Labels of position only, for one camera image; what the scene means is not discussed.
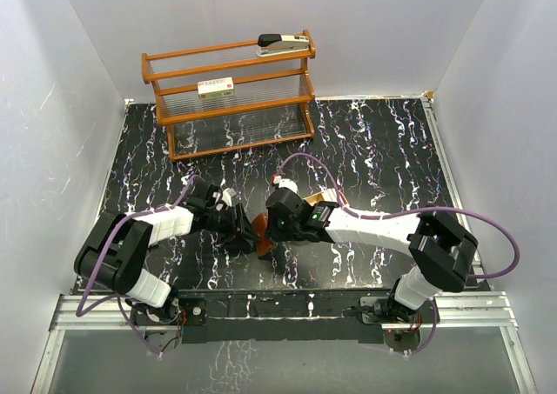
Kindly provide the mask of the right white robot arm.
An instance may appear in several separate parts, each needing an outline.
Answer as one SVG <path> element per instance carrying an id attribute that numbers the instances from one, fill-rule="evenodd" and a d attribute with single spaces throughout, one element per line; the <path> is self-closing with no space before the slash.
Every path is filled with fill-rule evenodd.
<path id="1" fill-rule="evenodd" d="M 261 241 L 259 257 L 279 242 L 365 244 L 395 250 L 414 261 L 388 297 L 360 304 L 363 317 L 383 323 L 409 322 L 441 292 L 464 290 L 478 247 L 476 237 L 442 210 L 390 218 L 384 212 L 352 209 L 332 189 L 302 198 L 280 186 L 252 225 Z"/>

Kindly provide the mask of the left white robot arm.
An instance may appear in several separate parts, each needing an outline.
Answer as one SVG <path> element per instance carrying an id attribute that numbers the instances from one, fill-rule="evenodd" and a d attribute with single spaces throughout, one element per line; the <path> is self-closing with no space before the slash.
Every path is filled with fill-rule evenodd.
<path id="1" fill-rule="evenodd" d="M 98 303 L 87 305 L 94 285 L 138 304 L 162 324 L 179 315 L 177 291 L 144 267 L 148 251 L 163 241 L 203 230 L 222 237 L 227 250 L 253 250 L 261 241 L 235 191 L 221 189 L 200 176 L 185 181 L 177 200 L 130 214 L 105 211 L 98 217 L 74 262 L 74 271 L 87 280 L 76 315 L 82 317 Z"/>

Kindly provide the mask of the brown leather card holder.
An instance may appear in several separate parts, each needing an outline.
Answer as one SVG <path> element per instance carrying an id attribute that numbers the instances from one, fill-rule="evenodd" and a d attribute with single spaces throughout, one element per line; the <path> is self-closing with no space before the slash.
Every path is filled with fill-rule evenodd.
<path id="1" fill-rule="evenodd" d="M 255 216 L 251 222 L 253 230 L 258 235 L 258 241 L 255 243 L 258 259 L 267 259 L 277 246 L 276 243 L 266 236 L 268 225 L 268 216 L 264 212 Z"/>

